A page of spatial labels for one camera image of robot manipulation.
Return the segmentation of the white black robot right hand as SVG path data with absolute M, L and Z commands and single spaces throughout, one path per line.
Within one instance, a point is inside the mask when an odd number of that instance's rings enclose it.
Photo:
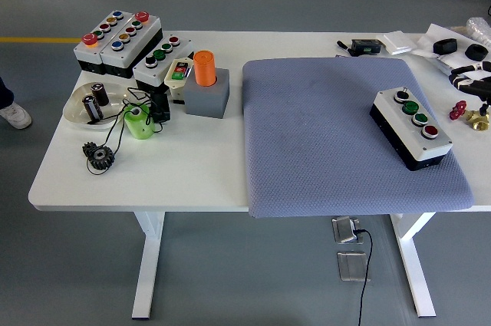
M 490 62 L 481 61 L 476 64 L 453 69 L 450 72 L 449 80 L 457 90 L 477 96 L 483 102 L 482 107 L 479 109 L 479 114 L 485 117 L 488 106 L 490 105 L 490 77 L 473 80 L 462 76 L 464 73 L 479 70 L 490 72 Z

